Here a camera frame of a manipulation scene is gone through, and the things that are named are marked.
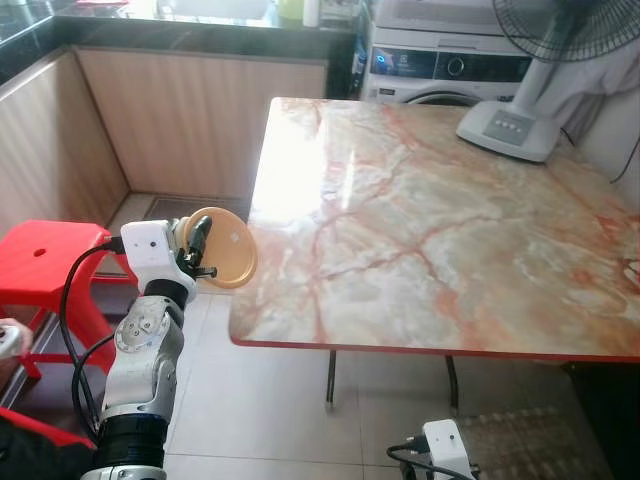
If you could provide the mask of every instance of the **black cable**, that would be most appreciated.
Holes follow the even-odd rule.
[[[73,278],[78,271],[78,268],[82,264],[82,262],[89,256],[93,255],[96,252],[102,250],[111,250],[116,254],[124,253],[124,244],[122,242],[121,237],[111,237],[102,245],[98,245],[96,247],[90,248],[82,255],[80,255],[71,268],[69,269],[69,273],[67,274],[67,278],[64,282],[64,287],[62,289],[62,296],[60,297],[60,308],[58,313],[58,321],[60,322],[60,333],[62,334],[62,339],[64,340],[64,344],[67,347],[67,351],[69,352],[69,356],[71,357],[71,362],[73,363],[74,368],[78,368],[79,358],[78,353],[76,352],[75,347],[73,346],[73,341],[71,340],[71,333],[69,332],[69,325],[67,324],[67,300],[69,299],[69,292],[71,290],[71,284],[73,283]],[[95,427],[98,424],[98,409],[96,407],[95,401],[93,399],[93,395],[91,394],[91,388],[89,387],[89,382],[87,382],[87,377],[80,369],[79,373],[79,381],[82,386],[82,393],[84,395],[85,403],[87,404],[87,409],[89,410],[89,414],[91,416],[92,425],[86,423],[85,417],[79,416],[82,426],[85,429],[85,432],[89,438],[96,437]]]
[[[560,128],[560,131],[564,133],[565,137],[567,137],[567,140],[569,140],[569,143],[571,144],[571,146],[575,147],[576,142],[573,141],[573,138],[571,138],[571,135],[569,135],[569,132],[567,132],[564,128]]]
[[[106,250],[108,247],[106,244],[98,245],[96,247],[90,248],[82,255],[80,255],[73,265],[69,269],[69,273],[67,274],[67,279],[64,282],[64,287],[62,289],[62,296],[60,297],[60,309],[58,313],[58,320],[60,322],[60,333],[62,334],[62,339],[64,340],[64,344],[67,347],[67,351],[69,352],[69,356],[71,357],[71,362],[75,368],[78,367],[78,363],[80,361],[78,357],[78,352],[76,352],[75,347],[73,346],[73,341],[71,340],[71,333],[69,332],[69,325],[67,324],[67,301],[69,299],[69,292],[71,290],[71,283],[73,282],[73,278],[78,271],[78,268],[82,264],[82,262],[89,256],[93,255],[96,252]],[[82,386],[82,392],[84,394],[85,402],[87,403],[87,408],[89,409],[89,414],[91,417],[92,423],[95,425],[98,421],[98,409],[96,408],[96,404],[93,400],[93,396],[91,395],[91,389],[89,388],[89,382],[87,382],[87,377],[84,372],[80,373],[80,385]],[[92,427],[90,431],[86,431],[87,435],[91,436],[95,435],[95,427]]]
[[[93,345],[86,352],[84,352],[84,354],[82,355],[82,357],[78,361],[78,365],[74,366],[73,377],[71,378],[71,400],[73,401],[73,410],[75,411],[76,416],[78,417],[78,419],[82,423],[82,427],[83,427],[84,431],[87,433],[87,436],[89,437],[89,440],[91,440],[94,444],[98,443],[98,435],[97,435],[97,433],[95,432],[95,430],[93,429],[93,427],[91,426],[91,424],[89,423],[89,421],[87,420],[87,418],[85,417],[85,415],[84,415],[84,413],[82,411],[82,405],[80,404],[80,392],[78,391],[78,384],[80,382],[81,376],[84,374],[84,372],[82,370],[84,368],[84,364],[87,362],[89,357],[93,354],[93,352],[98,350],[101,346],[103,346],[103,345],[109,343],[111,340],[113,340],[113,336],[114,336],[114,334],[112,333],[108,337],[103,338],[98,343]]]
[[[636,140],[636,144],[631,149],[631,154],[629,155],[629,158],[627,158],[627,163],[625,163],[624,168],[622,169],[620,174],[616,178],[611,180],[609,183],[616,183],[618,180],[620,180],[622,177],[624,177],[624,174],[627,173],[629,165],[631,165],[631,160],[633,159],[633,156],[635,155],[639,144],[640,144],[640,136],[638,137],[638,140]]]
[[[412,443],[406,443],[404,445],[393,445],[392,447],[387,448],[387,456],[389,458],[393,458],[394,460],[397,460],[398,462],[404,462],[415,468],[422,468],[423,470],[427,470],[433,473],[442,473],[444,475],[448,475],[449,477],[455,480],[475,480],[474,478],[469,478],[466,475],[462,475],[458,472],[454,472],[453,470],[449,470],[448,468],[436,467],[435,465],[428,465],[426,463],[416,462],[415,460],[405,458],[395,453],[403,450],[405,451],[411,450],[412,448],[413,448]]]

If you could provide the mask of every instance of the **sink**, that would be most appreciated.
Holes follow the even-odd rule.
[[[272,0],[168,0],[160,2],[161,12],[188,17],[260,19]]]

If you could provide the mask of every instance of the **wall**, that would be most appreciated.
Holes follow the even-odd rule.
[[[0,89],[0,237],[28,219],[105,224],[129,192],[79,65],[58,53]]]
[[[622,172],[640,135],[640,87],[609,97],[580,144],[586,160],[610,179]],[[640,213],[640,148],[614,184],[632,211]]]

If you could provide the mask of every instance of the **bottle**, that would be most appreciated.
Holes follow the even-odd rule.
[[[279,0],[278,15],[289,20],[302,20],[304,0]]]
[[[302,24],[313,28],[320,25],[320,0],[304,0]]]

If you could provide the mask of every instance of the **electric fan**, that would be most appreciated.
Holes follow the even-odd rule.
[[[458,136],[495,152],[544,162],[560,128],[534,105],[554,63],[605,55],[640,36],[640,0],[493,0],[500,27],[531,55],[510,103],[476,104],[458,126]]]

